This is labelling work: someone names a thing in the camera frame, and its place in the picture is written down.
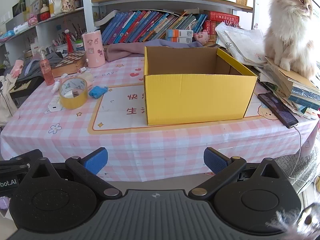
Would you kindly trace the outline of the blue plastic bag wad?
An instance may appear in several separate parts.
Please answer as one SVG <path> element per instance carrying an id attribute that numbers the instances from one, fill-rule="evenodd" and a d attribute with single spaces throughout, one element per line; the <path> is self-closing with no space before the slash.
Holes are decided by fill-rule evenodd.
<path id="1" fill-rule="evenodd" d="M 105 93 L 107 93 L 108 87 L 100 87 L 100 86 L 94 86 L 90 91 L 89 91 L 89 96 L 98 99 L 101 96 L 103 96 Z"/>

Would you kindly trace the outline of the cream fluffy cat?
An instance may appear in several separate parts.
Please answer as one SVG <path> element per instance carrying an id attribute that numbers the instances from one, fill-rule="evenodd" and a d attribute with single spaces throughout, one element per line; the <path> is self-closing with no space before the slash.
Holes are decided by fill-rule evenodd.
<path id="1" fill-rule="evenodd" d="M 272 0 L 265 55 L 285 71 L 311 80 L 317 69 L 311 0 Z"/>

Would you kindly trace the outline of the pink pig plush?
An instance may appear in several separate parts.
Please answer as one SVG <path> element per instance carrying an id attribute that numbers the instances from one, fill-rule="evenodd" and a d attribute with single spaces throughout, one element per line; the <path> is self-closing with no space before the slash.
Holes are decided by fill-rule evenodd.
<path id="1" fill-rule="evenodd" d="M 208 34 L 208 32 L 206 30 L 201 31 L 199 33 L 195 33 L 194 34 L 194 40 L 196 42 L 199 42 L 200 44 L 202 44 L 204 46 L 209 41 L 209 34 Z"/>

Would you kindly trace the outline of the orange white carton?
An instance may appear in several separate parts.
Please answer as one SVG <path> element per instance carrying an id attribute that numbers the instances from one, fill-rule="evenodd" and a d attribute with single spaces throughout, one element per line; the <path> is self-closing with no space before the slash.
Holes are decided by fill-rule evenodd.
<path id="1" fill-rule="evenodd" d="M 171 42 L 189 44 L 193 41 L 194 32 L 192 30 L 178 30 L 168 29 L 166 30 L 165 39 Z"/>

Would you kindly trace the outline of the row of books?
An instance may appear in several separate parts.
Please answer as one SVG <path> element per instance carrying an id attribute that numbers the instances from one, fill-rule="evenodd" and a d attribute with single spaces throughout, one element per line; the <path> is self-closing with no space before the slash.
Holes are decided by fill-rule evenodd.
<path id="1" fill-rule="evenodd" d="M 177 14 L 165 10 L 112 11 L 104 17 L 105 29 L 102 32 L 104 45 L 117 43 L 147 42 L 165 39 L 166 30 L 203 31 L 205 14 Z"/>

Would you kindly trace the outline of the pile of papers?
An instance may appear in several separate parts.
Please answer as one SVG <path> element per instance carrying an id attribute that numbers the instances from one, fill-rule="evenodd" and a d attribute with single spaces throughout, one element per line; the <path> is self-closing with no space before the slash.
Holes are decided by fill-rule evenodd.
<path id="1" fill-rule="evenodd" d="M 228 52 L 240 63 L 259 67 L 267 62 L 260 30 L 239 29 L 220 23 L 215 31 Z"/>

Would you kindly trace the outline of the grey clothing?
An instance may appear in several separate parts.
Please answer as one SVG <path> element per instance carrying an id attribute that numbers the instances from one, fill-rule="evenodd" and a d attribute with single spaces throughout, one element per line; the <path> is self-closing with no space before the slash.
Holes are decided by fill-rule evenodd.
<path id="1" fill-rule="evenodd" d="M 18 59 L 18 60 L 23 60 L 24 66 L 23 66 L 21 74 L 16 79 L 16 82 L 30 80 L 30 79 L 33 79 L 38 76 L 43 77 L 43 74 L 42 74 L 41 68 L 40 68 L 40 64 L 39 64 L 41 59 L 39 57 L 37 57 L 36 59 L 33 59 L 33 60 L 30 60 L 30 59 L 28 59 L 28 60 Z M 13 68 L 13 66 L 10 68 L 7 68 L 2 76 L 6 76 L 7 74 L 10 74 L 12 68 Z"/>

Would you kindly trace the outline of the wooden chess box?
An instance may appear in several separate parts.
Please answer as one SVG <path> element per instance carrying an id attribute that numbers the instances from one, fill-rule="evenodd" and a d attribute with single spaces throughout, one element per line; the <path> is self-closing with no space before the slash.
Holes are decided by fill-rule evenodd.
<path id="1" fill-rule="evenodd" d="M 53 69 L 54 78 L 63 74 L 75 74 L 82 67 L 86 67 L 86 54 L 84 50 L 79 50 L 68 54 Z"/>

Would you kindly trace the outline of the black smartphone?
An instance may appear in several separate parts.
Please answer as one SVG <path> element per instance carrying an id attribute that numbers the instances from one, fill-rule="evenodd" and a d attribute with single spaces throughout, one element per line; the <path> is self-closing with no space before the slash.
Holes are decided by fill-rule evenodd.
<path id="1" fill-rule="evenodd" d="M 286 128 L 290 129 L 298 124 L 298 120 L 277 97 L 272 93 L 258 94 L 258 99 L 263 106 L 259 108 L 259 114 L 268 120 L 275 116 Z"/>

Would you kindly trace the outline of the green lid cream jar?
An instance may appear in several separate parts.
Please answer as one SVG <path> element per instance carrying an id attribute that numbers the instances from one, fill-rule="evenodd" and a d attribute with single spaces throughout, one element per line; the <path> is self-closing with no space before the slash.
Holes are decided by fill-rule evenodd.
<path id="1" fill-rule="evenodd" d="M 84 43 L 82 39 L 76 40 L 74 42 L 74 48 L 76 51 L 83 51 L 84 50 Z"/>

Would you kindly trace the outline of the cream tote bag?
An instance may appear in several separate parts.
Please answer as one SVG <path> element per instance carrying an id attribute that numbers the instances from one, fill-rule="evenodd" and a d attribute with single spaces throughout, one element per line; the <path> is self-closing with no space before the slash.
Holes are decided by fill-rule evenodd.
<path id="1" fill-rule="evenodd" d="M 1 76 L 1 104 L 0 104 L 0 126 L 4 127 L 9 119 L 17 111 L 17 107 L 10 96 L 10 91 L 15 87 L 17 78 L 10 74 Z"/>

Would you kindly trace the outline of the pink knit glove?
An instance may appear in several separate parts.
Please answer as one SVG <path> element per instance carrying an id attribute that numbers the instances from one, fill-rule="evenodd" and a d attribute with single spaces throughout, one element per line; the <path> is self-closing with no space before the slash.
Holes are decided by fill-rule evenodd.
<path id="1" fill-rule="evenodd" d="M 73 76 L 66 80 L 67 88 L 90 88 L 93 85 L 93 76 Z"/>

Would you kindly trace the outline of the red book set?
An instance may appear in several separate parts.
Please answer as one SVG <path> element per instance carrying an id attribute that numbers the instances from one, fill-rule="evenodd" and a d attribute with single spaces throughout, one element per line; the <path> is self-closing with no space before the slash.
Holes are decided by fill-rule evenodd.
<path id="1" fill-rule="evenodd" d="M 225 25 L 232 26 L 232 27 L 239 27 L 239 16 L 228 14 L 225 12 L 218 12 L 218 11 L 204 11 L 204 14 L 207 15 L 206 20 L 203 24 L 203 29 L 207 31 L 209 35 L 209 41 L 215 42 L 217 39 L 217 32 L 215 28 L 220 24 L 224 23 Z"/>

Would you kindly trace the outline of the large white charger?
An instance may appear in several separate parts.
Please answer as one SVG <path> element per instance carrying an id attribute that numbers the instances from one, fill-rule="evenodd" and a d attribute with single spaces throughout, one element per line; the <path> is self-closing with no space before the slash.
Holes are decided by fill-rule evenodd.
<path id="1" fill-rule="evenodd" d="M 60 96 L 59 95 L 53 96 L 52 100 L 48 104 L 48 110 L 50 112 L 58 112 L 58 111 L 61 111 L 62 108 L 63 106 L 61 104 Z"/>

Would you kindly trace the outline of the pink spray bottle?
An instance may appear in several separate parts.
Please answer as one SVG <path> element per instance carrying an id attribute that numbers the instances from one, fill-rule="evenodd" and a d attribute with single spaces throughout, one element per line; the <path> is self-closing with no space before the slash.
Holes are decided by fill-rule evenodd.
<path id="1" fill-rule="evenodd" d="M 39 49 L 39 54 L 41 57 L 41 60 L 39 62 L 40 64 L 40 68 L 41 68 L 41 72 L 43 74 L 43 78 L 46 82 L 46 85 L 52 85 L 54 84 L 55 80 L 54 80 L 54 76 L 53 76 L 53 72 L 52 72 L 52 68 L 50 65 L 49 60 L 46 58 L 46 51 L 44 50 L 43 47 L 41 47 Z"/>

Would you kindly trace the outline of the red tassel ornament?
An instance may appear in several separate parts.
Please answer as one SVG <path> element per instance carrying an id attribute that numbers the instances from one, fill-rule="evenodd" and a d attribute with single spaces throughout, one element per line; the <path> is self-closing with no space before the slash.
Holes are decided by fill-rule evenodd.
<path id="1" fill-rule="evenodd" d="M 69 29 L 66 29 L 64 31 L 64 33 L 65 33 L 65 36 L 66 36 L 66 43 L 67 43 L 68 53 L 72 53 L 73 52 L 73 45 L 72 45 L 71 34 L 70 34 Z"/>

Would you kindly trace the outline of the yellow cardboard box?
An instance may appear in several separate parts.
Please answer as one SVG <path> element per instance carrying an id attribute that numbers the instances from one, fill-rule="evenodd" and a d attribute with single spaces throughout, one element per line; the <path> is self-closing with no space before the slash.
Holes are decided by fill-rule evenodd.
<path id="1" fill-rule="evenodd" d="M 242 119 L 257 76 L 220 48 L 146 47 L 148 125 Z"/>

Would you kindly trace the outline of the small red white box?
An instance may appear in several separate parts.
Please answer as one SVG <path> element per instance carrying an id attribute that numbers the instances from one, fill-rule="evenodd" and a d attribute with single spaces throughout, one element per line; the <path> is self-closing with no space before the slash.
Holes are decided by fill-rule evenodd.
<path id="1" fill-rule="evenodd" d="M 82 74 L 82 73 L 84 73 L 86 70 L 87 70 L 86 67 L 82 67 L 82 68 L 80 68 L 80 69 L 78 70 L 78 74 Z"/>

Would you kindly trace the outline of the pink cylinder humidifier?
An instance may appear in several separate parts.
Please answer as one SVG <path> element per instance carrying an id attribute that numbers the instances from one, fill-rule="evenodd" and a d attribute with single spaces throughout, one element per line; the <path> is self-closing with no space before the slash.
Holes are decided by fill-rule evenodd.
<path id="1" fill-rule="evenodd" d="M 105 54 L 100 30 L 82 35 L 86 62 L 89 68 L 98 68 L 105 64 Z"/>

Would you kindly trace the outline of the white spray tube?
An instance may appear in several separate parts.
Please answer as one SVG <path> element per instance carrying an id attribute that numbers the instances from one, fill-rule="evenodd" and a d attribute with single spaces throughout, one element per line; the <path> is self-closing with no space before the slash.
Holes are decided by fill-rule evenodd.
<path id="1" fill-rule="evenodd" d="M 57 92 L 57 91 L 60 89 L 62 83 L 63 83 L 64 81 L 66 81 L 68 78 L 69 78 L 69 75 L 66 74 L 66 73 L 63 74 L 63 75 L 61 75 L 60 78 L 55 81 L 51 92 L 52 92 L 53 94 L 54 94 L 55 92 Z"/>

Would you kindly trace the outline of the pink purple cloth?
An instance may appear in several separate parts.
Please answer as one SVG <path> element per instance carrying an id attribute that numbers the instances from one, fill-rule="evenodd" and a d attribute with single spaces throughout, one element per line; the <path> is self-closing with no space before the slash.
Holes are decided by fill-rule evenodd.
<path id="1" fill-rule="evenodd" d="M 148 42 L 117 43 L 111 44 L 104 49 L 105 60 L 112 62 L 128 56 L 143 56 L 145 47 L 201 48 L 203 45 L 196 41 L 191 43 L 178 43 L 161 39 Z"/>

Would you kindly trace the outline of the stack of books and cardboard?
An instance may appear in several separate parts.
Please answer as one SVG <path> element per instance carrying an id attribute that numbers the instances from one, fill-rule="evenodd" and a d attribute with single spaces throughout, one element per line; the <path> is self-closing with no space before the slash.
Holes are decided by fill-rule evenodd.
<path id="1" fill-rule="evenodd" d="M 256 64 L 259 81 L 278 96 L 299 116 L 308 119 L 319 116 L 319 77 L 308 80 L 298 73 L 287 72 L 267 59 L 265 64 Z"/>

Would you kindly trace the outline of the yellow tape roll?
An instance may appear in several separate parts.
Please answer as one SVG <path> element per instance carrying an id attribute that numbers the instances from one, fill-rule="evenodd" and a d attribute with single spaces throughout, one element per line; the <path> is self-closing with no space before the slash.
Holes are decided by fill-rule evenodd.
<path id="1" fill-rule="evenodd" d="M 73 77 L 64 81 L 59 89 L 61 105 L 66 109 L 81 107 L 88 98 L 87 82 L 83 78 Z"/>

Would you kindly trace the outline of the beige eraser block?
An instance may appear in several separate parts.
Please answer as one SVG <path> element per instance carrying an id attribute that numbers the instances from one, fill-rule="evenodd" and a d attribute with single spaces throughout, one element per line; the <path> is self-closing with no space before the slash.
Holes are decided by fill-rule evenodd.
<path id="1" fill-rule="evenodd" d="M 86 80 L 86 82 L 93 82 L 94 81 L 94 76 L 90 72 L 84 72 L 82 74 L 79 74 L 77 77 Z"/>

